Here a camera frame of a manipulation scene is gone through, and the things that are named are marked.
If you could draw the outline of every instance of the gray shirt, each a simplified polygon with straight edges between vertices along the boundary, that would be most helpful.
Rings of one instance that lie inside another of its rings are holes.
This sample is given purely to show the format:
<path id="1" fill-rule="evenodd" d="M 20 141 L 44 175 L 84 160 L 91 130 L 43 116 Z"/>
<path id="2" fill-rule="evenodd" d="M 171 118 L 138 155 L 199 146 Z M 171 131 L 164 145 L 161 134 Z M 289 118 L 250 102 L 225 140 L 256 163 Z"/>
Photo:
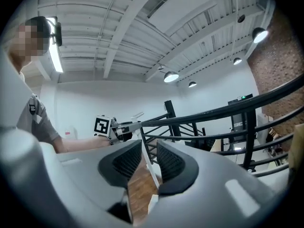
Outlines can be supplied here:
<path id="1" fill-rule="evenodd" d="M 46 142 L 49 144 L 52 144 L 53 141 L 59 136 L 58 132 L 54 129 L 50 119 L 48 118 L 45 106 L 35 94 L 32 95 L 31 99 L 24 107 L 18 120 L 17 128 L 33 134 L 39 142 Z"/>

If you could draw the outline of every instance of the shirt sleeve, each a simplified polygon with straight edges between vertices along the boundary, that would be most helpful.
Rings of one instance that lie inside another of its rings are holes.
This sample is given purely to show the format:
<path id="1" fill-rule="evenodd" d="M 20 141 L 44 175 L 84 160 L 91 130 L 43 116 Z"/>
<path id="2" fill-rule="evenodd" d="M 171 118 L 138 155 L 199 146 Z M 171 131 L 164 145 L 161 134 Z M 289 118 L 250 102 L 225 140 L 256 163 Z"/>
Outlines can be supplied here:
<path id="1" fill-rule="evenodd" d="M 39 123 L 32 122 L 32 134 L 40 141 L 53 144 L 53 141 L 59 137 L 59 133 L 53 127 L 45 106 L 35 95 L 34 99 L 36 101 L 36 114 L 41 117 Z"/>

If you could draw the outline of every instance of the wooden surface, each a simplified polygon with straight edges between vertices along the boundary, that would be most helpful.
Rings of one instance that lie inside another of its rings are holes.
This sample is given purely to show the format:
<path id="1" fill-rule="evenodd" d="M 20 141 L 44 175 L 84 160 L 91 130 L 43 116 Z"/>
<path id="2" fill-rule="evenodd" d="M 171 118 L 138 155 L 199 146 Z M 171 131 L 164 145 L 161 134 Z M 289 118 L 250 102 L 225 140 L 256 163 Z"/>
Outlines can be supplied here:
<path id="1" fill-rule="evenodd" d="M 140 225 L 148 214 L 148 206 L 153 194 L 157 194 L 150 172 L 146 168 L 146 162 L 142 161 L 128 183 L 129 201 L 133 215 L 133 225 Z"/>

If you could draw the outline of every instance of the pendant light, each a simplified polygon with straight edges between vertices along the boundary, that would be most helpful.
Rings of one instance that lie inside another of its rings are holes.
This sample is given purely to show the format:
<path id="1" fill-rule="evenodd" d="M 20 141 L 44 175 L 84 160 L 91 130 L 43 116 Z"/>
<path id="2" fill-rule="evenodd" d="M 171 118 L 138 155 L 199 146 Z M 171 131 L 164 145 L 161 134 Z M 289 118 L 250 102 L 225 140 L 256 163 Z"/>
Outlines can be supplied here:
<path id="1" fill-rule="evenodd" d="M 191 81 L 191 82 L 189 83 L 189 88 L 192 88 L 192 87 L 194 87 L 195 85 L 197 85 L 197 83 L 194 82 L 194 81 Z"/>
<path id="2" fill-rule="evenodd" d="M 233 65 L 239 64 L 241 61 L 242 61 L 242 59 L 240 59 L 239 57 L 236 57 L 236 58 L 233 60 Z"/>
<path id="3" fill-rule="evenodd" d="M 176 73 L 174 71 L 169 71 L 168 73 L 165 74 L 164 81 L 166 83 L 169 83 L 169 82 L 172 82 L 172 81 L 178 79 L 178 77 L 179 77 L 178 73 Z"/>
<path id="4" fill-rule="evenodd" d="M 257 27 L 253 30 L 252 32 L 252 39 L 254 43 L 259 43 L 262 40 L 264 40 L 266 38 L 266 36 L 268 35 L 268 31 L 261 28 L 261 27 Z"/>

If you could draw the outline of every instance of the brick wall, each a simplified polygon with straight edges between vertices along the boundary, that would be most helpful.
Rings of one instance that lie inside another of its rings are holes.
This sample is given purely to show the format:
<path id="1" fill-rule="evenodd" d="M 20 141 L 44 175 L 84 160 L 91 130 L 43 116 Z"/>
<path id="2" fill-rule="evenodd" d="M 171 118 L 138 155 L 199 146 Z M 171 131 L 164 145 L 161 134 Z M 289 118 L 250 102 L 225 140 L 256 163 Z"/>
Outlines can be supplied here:
<path id="1" fill-rule="evenodd" d="M 280 10 L 274 11 L 267 29 L 268 37 L 258 44 L 248 59 L 260 94 L 267 92 L 304 73 L 303 52 L 288 18 Z M 266 115 L 277 119 L 304 105 L 304 87 L 262 108 Z M 304 113 L 274 129 L 280 135 L 292 133 L 294 125 L 304 123 Z M 283 145 L 287 150 L 290 141 Z"/>

